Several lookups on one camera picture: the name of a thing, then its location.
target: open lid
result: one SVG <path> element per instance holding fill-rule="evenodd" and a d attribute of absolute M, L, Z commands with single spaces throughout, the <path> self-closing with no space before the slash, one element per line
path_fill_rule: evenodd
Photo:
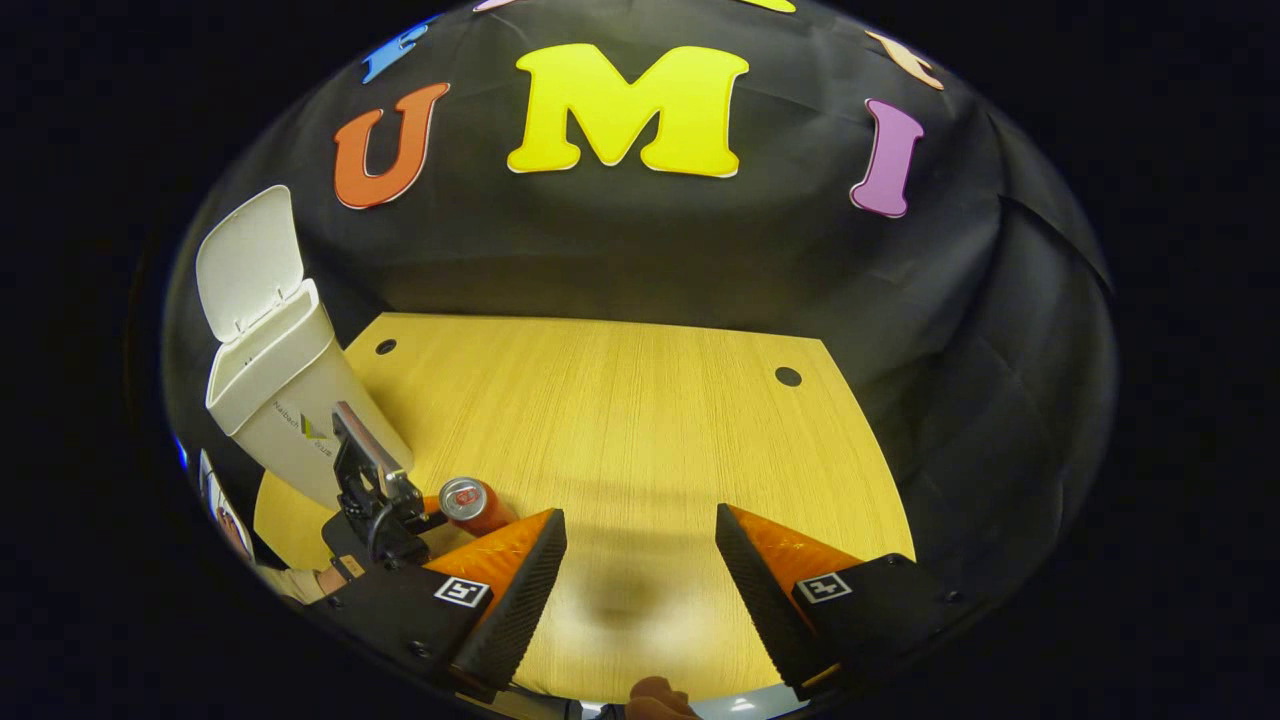
<path fill-rule="evenodd" d="M 289 188 L 257 193 L 218 223 L 196 254 L 196 286 L 218 340 L 230 342 L 293 295 L 302 255 Z"/>

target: can top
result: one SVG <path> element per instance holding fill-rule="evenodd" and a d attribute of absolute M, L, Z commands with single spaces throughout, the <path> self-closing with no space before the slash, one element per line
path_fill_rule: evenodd
<path fill-rule="evenodd" d="M 451 520 L 475 519 L 488 503 L 489 493 L 475 478 L 453 478 L 440 488 L 440 511 Z"/>

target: letter i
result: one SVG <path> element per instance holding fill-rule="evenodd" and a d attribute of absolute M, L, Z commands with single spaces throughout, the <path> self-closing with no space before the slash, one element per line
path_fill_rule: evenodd
<path fill-rule="evenodd" d="M 911 167 L 915 141 L 924 137 L 924 128 L 915 118 L 888 102 L 867 99 L 867 111 L 876 118 L 876 140 L 867 176 L 849 191 L 854 205 L 884 215 L 901 218 L 906 214 L 906 172 Z"/>

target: letter m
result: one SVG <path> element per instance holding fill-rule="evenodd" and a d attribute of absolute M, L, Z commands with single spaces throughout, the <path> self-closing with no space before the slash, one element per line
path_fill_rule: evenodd
<path fill-rule="evenodd" d="M 522 56 L 529 70 L 524 143 L 507 156 L 517 173 L 567 170 L 582 151 L 564 140 L 573 113 L 595 156 L 617 165 L 654 114 L 658 137 L 640 150 L 653 170 L 727 178 L 737 173 L 728 149 L 733 81 L 746 60 L 708 47 L 676 47 L 628 83 L 594 45 L 544 47 Z"/>

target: black fabric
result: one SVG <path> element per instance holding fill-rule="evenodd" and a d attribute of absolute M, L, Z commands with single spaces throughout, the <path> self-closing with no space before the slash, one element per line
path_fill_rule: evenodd
<path fill-rule="evenodd" d="M 361 61 L 337 72 L 232 165 L 177 255 L 163 368 L 188 452 L 210 452 L 251 523 L 261 469 L 204 407 L 218 342 L 193 259 L 223 217 L 283 183 L 343 345 L 383 310 L 820 338 L 882 445 L 919 561 L 951 584 L 1016 587 L 1074 518 L 1110 432 L 1117 359 L 1101 247 L 1052 165 L 927 47 L 913 50 L 943 92 L 891 61 L 867 26 L 796 5 L 790 15 L 682 0 L 461 8 L 369 85 Z M 737 176 L 649 170 L 639 152 L 655 122 L 605 167 L 572 119 L 577 167 L 509 172 L 529 99 L 515 63 L 568 42 L 596 45 L 627 81 L 681 45 L 745 58 L 730 118 Z M 396 155 L 396 102 L 436 82 L 451 90 L 416 183 L 367 210 L 338 202 L 338 128 L 384 110 L 369 143 L 378 174 Z M 868 97 L 925 131 L 899 219 L 849 201 L 872 150 Z"/>

